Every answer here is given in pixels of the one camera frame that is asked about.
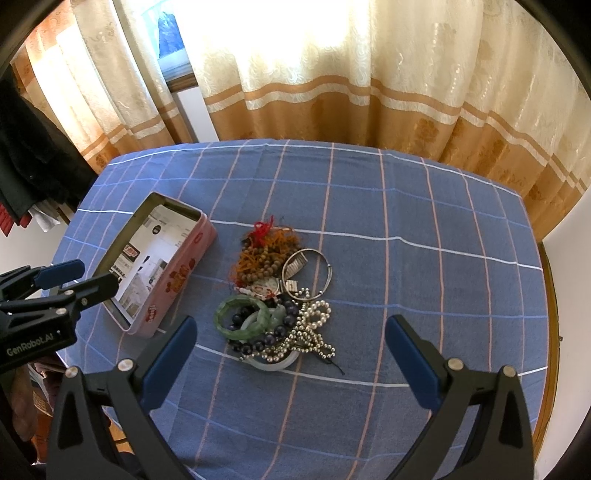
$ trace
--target pearl necklace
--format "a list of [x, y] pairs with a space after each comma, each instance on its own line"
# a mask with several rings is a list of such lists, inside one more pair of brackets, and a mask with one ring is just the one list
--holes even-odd
[[279, 362], [291, 351], [315, 352], [324, 360], [334, 357], [335, 347], [326, 343], [322, 335], [315, 331], [328, 321], [331, 312], [330, 304], [327, 301], [304, 302], [295, 327], [289, 332], [286, 339], [262, 352], [254, 352], [249, 357], [260, 355], [269, 363]]

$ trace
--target tag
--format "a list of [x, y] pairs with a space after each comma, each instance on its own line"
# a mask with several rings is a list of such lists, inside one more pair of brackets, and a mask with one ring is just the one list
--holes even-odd
[[297, 282], [295, 280], [286, 280], [285, 289], [287, 291], [297, 291]]
[[296, 255], [293, 260], [291, 260], [290, 264], [287, 265], [285, 269], [285, 279], [293, 277], [297, 274], [304, 266], [308, 263], [308, 259], [304, 254]]

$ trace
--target jade bangle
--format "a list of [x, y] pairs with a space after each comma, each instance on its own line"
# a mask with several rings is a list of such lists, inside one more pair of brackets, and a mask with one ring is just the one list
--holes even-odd
[[[252, 322], [244, 330], [228, 330], [222, 326], [222, 319], [229, 309], [253, 306], [259, 308], [256, 322]], [[263, 301], [249, 295], [234, 295], [224, 300], [213, 314], [213, 323], [217, 331], [230, 340], [250, 340], [264, 334], [271, 324], [271, 312]]]

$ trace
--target person's hand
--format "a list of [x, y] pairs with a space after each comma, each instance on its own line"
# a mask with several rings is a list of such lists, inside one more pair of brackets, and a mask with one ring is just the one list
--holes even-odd
[[29, 369], [23, 365], [16, 369], [10, 390], [12, 425], [24, 441], [31, 440], [37, 431], [37, 409], [33, 402], [33, 386]]

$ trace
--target blue gripper pad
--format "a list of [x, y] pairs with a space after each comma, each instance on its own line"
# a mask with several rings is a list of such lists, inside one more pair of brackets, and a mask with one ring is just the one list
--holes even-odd
[[35, 286], [42, 290], [49, 290], [52, 287], [58, 287], [64, 283], [82, 278], [85, 271], [86, 267], [82, 260], [72, 260], [59, 265], [52, 265], [37, 274]]
[[146, 372], [139, 404], [145, 412], [160, 408], [197, 342], [197, 323], [186, 317]]
[[386, 321], [386, 344], [400, 367], [404, 378], [406, 378], [418, 404], [435, 413], [443, 402], [440, 377], [425, 359], [419, 346], [421, 348], [430, 346], [434, 350], [435, 347], [430, 342], [421, 340], [408, 323], [406, 323], [406, 327], [410, 330], [409, 332], [399, 323], [397, 316], [390, 317]]

